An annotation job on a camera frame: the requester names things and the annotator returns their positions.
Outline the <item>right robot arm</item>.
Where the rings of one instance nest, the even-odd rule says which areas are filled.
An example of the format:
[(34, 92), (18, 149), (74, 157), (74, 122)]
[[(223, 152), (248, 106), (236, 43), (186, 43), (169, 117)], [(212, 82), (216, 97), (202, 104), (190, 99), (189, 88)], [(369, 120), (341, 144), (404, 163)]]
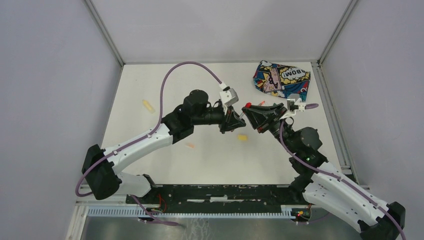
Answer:
[(322, 146), (317, 129), (293, 130), (287, 119), (297, 112), (317, 108), (317, 103), (290, 103), (260, 106), (247, 103), (242, 112), (252, 128), (270, 132), (290, 155), (298, 173), (289, 185), (289, 199), (304, 201), (326, 210), (354, 228), (363, 240), (406, 239), (406, 209), (399, 202), (387, 203), (371, 194), (337, 169), (319, 152)]

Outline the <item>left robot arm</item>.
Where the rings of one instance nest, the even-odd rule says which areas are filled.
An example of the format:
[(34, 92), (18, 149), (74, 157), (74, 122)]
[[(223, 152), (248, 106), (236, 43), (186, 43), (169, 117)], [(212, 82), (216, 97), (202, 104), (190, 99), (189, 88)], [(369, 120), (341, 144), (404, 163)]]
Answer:
[(96, 200), (104, 200), (121, 193), (135, 195), (145, 204), (153, 203), (157, 190), (151, 177), (132, 175), (123, 170), (144, 156), (190, 136), (195, 126), (217, 125), (222, 134), (245, 127), (246, 122), (233, 107), (238, 100), (236, 91), (226, 87), (220, 92), (217, 105), (211, 106), (208, 94), (196, 89), (147, 132), (113, 147), (90, 146), (81, 170), (90, 188), (87, 194)]

